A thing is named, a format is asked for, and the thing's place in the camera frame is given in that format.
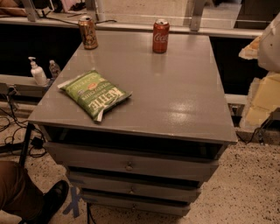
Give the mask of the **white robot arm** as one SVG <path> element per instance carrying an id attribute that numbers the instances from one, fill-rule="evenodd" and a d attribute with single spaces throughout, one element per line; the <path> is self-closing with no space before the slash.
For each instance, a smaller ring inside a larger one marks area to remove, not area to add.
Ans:
<path id="1" fill-rule="evenodd" d="M 257 60 L 258 66 L 267 71 L 280 72 L 280 12 L 261 36 L 241 49 L 239 57 L 245 60 Z"/>

